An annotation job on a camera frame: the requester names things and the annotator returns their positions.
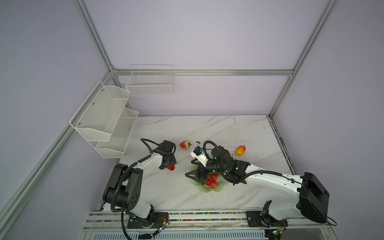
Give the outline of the orange yellow mango fake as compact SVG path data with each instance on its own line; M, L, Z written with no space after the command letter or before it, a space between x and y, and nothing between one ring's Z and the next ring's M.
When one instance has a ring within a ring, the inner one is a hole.
M236 154L237 156L242 156L242 155L245 154L245 152L246 152L246 147L245 147L245 146L240 146L240 147L238 147L238 149L236 150L235 154Z

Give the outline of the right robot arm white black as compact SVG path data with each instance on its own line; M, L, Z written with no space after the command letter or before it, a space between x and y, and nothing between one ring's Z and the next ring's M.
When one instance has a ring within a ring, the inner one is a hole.
M264 227L300 217L319 224L328 222L330 194L314 174L288 175L262 169L249 162L235 160L221 146L214 147L210 155L205 148L197 146L191 156L191 163L197 169L185 176L198 183L212 181L214 175L220 175L234 186L259 185L289 196L281 202L266 201L259 215Z

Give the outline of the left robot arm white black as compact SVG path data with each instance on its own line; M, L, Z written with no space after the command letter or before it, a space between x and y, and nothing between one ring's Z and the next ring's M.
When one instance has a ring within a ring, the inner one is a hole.
M154 212L153 206L141 199L145 171L164 170L177 164L176 145L164 140L158 144L141 138L149 154L131 165L117 164L103 193L103 201L110 205L113 213L128 214L148 219Z

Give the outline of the red cherry cluster fake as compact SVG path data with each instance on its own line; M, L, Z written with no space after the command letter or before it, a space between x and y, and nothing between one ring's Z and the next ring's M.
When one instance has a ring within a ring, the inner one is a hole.
M213 175L210 175L208 176L208 179L206 180L206 183L205 185L208 186L208 187L211 187L213 189L216 189L218 188L218 178L219 178L220 174L213 174Z

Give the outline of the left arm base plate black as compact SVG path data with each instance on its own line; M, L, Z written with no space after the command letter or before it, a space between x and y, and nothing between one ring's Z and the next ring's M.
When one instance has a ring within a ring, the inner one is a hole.
M149 214L145 219L135 217L129 218L126 223L128 229L158 229L164 225L165 221L169 220L169 213L154 212Z

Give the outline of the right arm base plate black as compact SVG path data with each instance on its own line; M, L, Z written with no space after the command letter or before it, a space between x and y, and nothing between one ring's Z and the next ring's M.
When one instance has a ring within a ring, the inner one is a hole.
M262 214L262 211L247 211L246 220L249 227L282 227L285 228L288 226L286 219L276 220L271 217L269 214Z

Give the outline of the pale red strawberry fake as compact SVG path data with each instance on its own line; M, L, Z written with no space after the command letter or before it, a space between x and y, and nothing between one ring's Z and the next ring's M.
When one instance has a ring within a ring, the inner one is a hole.
M191 142L190 141L183 141L183 142L181 142L180 143L180 147L182 148L182 149L189 149L190 147L191 147Z

